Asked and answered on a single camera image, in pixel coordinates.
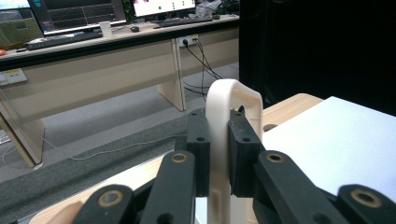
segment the white arch-shaped part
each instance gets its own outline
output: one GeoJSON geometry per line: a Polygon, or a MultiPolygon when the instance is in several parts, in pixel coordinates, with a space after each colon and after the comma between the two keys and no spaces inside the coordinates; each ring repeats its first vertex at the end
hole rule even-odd
{"type": "Polygon", "coordinates": [[[230,190],[228,121],[230,110],[245,108],[246,117],[262,140],[262,97],[235,79],[215,81],[206,97],[210,148],[210,187],[207,198],[207,224],[257,223],[251,200],[232,199],[230,190]]]}

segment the monitor screen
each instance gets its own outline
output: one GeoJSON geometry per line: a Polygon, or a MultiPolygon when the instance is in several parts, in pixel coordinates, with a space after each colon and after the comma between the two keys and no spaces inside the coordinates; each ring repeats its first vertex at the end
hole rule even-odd
{"type": "Polygon", "coordinates": [[[169,11],[195,7],[195,0],[131,0],[134,3],[134,14],[143,17],[169,11]]]}
{"type": "Polygon", "coordinates": [[[0,10],[29,7],[27,0],[1,0],[0,10]]]}
{"type": "Polygon", "coordinates": [[[44,35],[99,27],[100,21],[125,23],[122,0],[28,0],[44,35]]]}

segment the keyboard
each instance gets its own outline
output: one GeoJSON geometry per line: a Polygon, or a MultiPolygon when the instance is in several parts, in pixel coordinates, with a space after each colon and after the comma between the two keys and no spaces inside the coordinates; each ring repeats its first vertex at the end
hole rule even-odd
{"type": "Polygon", "coordinates": [[[27,44],[26,48],[29,50],[46,49],[46,48],[50,48],[50,47],[76,43],[76,42],[80,42],[80,41],[84,41],[84,40],[95,39],[95,38],[99,38],[102,36],[103,35],[101,33],[89,32],[89,33],[84,33],[81,35],[53,38],[53,39],[46,40],[43,42],[27,44]]]}
{"type": "Polygon", "coordinates": [[[193,24],[198,22],[206,22],[206,21],[213,21],[211,18],[193,18],[181,21],[158,21],[158,25],[161,27],[170,27],[170,26],[179,26],[179,25],[186,25],[186,24],[193,24]]]}

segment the white paper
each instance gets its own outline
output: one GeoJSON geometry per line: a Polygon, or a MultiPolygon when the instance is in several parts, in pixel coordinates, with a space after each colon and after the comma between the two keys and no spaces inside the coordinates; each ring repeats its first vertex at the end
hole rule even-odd
{"type": "Polygon", "coordinates": [[[396,118],[331,97],[262,136],[319,188],[361,184],[396,202],[396,118]]]}

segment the cup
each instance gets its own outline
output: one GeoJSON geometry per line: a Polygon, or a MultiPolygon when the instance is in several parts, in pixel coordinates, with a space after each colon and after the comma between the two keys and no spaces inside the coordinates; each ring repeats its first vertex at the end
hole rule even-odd
{"type": "Polygon", "coordinates": [[[102,30],[103,37],[111,37],[111,25],[110,21],[101,21],[99,22],[100,29],[102,30]]]}

